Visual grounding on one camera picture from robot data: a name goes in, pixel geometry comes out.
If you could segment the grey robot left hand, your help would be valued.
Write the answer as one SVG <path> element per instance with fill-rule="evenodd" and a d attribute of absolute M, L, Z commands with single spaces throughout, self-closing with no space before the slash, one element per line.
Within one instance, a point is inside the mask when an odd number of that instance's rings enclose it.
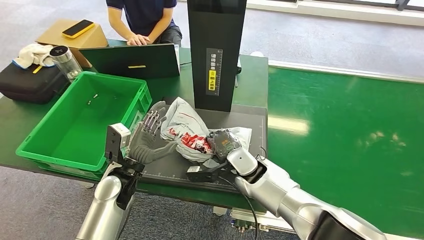
<path fill-rule="evenodd" d="M 174 141 L 154 149 L 157 131 L 166 119 L 166 102 L 156 102 L 136 125 L 126 156 L 142 165 L 148 165 L 174 152 L 177 146 Z"/>

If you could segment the person's right hand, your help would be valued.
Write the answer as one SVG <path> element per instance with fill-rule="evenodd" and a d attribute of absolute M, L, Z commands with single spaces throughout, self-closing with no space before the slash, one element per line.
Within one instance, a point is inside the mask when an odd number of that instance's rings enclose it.
<path fill-rule="evenodd" d="M 147 36 L 140 34 L 131 34 L 126 38 L 128 46 L 143 46 L 151 43 Z"/>

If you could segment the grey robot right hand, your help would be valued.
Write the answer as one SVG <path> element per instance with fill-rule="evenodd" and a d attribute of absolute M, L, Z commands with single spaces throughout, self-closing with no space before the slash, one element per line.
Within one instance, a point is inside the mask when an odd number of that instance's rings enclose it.
<path fill-rule="evenodd" d="M 214 158 L 219 163 L 224 163 L 231 151 L 242 147 L 240 140 L 228 129 L 210 132 L 206 137 L 206 141 L 212 150 Z"/>

